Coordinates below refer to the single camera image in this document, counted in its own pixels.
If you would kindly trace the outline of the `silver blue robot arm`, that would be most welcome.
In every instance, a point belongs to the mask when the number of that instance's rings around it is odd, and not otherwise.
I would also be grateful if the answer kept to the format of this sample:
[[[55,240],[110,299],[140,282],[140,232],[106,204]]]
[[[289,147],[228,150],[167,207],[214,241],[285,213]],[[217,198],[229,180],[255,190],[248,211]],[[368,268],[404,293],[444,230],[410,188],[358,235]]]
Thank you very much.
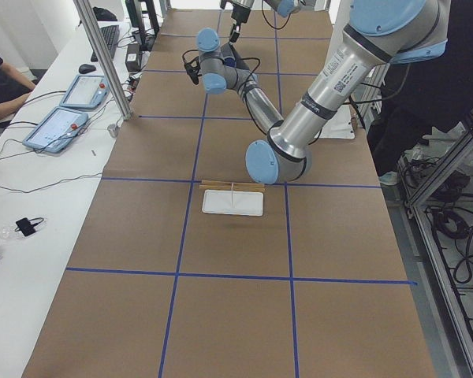
[[[196,36],[205,92],[235,91],[266,139],[245,154],[256,183],[299,179],[311,167],[308,149],[324,125],[376,65],[435,59],[445,52],[448,1],[353,1],[337,50],[287,117],[268,99],[236,50],[212,28]]]
[[[251,13],[251,8],[254,4],[253,0],[221,0],[219,6],[221,9],[225,9],[227,4],[233,7],[231,18],[233,24],[229,33],[229,42],[235,43],[241,33],[241,25],[248,22],[248,18]],[[288,19],[291,14],[299,12],[304,7],[314,7],[316,1],[293,1],[293,0],[281,0],[281,1],[265,1],[281,17]]]

